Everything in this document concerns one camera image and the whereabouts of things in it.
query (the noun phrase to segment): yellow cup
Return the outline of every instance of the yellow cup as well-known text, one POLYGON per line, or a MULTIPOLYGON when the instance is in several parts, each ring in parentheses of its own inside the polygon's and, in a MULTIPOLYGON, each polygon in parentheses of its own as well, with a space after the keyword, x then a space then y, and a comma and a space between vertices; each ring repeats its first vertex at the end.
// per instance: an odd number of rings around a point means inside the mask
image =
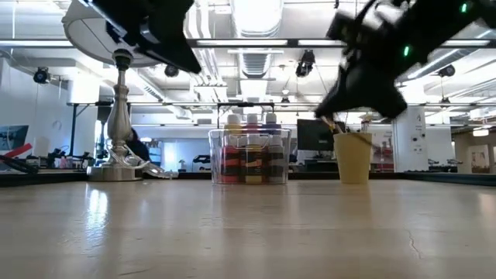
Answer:
POLYGON ((334 135, 339 179, 343 184, 367 184, 370 170, 371 133, 334 135))

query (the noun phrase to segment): wooden table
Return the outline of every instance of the wooden table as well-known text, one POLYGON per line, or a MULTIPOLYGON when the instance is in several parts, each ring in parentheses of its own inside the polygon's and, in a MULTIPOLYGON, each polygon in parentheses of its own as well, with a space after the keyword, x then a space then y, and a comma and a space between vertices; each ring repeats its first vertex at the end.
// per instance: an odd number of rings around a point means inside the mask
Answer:
POLYGON ((496 188, 75 182, 0 214, 2 279, 496 277, 496 188))

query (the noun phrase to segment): green led light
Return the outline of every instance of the green led light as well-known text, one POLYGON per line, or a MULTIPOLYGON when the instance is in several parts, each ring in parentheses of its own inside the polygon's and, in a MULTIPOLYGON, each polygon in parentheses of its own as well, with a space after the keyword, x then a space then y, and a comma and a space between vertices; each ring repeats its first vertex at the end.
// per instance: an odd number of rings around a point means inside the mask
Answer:
POLYGON ((403 56, 407 57, 409 54, 410 54, 410 47, 405 46, 405 48, 403 49, 403 56))
POLYGON ((461 5, 460 12, 467 12, 467 10, 468 10, 468 4, 467 3, 464 3, 463 5, 461 5))

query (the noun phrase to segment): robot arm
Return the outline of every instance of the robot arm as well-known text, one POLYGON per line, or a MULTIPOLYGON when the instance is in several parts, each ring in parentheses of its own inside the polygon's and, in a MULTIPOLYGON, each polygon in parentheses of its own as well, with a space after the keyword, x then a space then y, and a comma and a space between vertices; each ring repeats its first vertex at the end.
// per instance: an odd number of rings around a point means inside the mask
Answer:
POLYGON ((194 0, 79 0, 107 21, 107 34, 116 43, 176 68, 202 69, 183 34, 186 12, 194 0))
POLYGON ((355 19, 336 13, 327 37, 347 44, 343 51, 346 64, 316 109, 317 117, 370 107, 396 118, 407 107, 394 86, 398 76, 417 63, 426 63, 432 51, 478 19, 496 28, 496 5, 489 0, 417 0, 405 12, 398 8, 403 2, 370 0, 355 19), (377 12, 380 5, 389 5, 401 15, 387 21, 377 12), (369 9, 375 9, 382 20, 379 29, 363 21, 369 9))

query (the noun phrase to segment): clear plastic container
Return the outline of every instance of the clear plastic container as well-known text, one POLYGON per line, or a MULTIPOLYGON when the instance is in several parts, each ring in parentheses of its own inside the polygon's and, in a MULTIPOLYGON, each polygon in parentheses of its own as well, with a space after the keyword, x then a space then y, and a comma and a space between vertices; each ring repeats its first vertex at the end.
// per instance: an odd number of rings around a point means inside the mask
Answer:
POLYGON ((285 184, 291 130, 215 129, 210 140, 215 184, 285 184))

